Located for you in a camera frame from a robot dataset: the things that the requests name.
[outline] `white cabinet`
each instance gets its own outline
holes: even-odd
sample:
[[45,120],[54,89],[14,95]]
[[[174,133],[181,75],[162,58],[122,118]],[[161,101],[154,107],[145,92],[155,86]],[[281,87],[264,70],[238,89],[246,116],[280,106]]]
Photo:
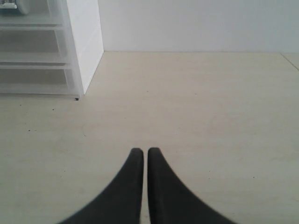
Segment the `white cabinet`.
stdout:
[[23,4],[5,8],[0,0],[0,93],[81,97],[104,52],[98,1]]

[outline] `white drawer unit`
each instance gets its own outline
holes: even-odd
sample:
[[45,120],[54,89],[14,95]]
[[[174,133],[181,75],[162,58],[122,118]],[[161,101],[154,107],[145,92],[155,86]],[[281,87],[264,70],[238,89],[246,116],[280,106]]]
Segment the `white drawer unit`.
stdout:
[[103,52],[97,0],[0,0],[0,93],[81,97]]

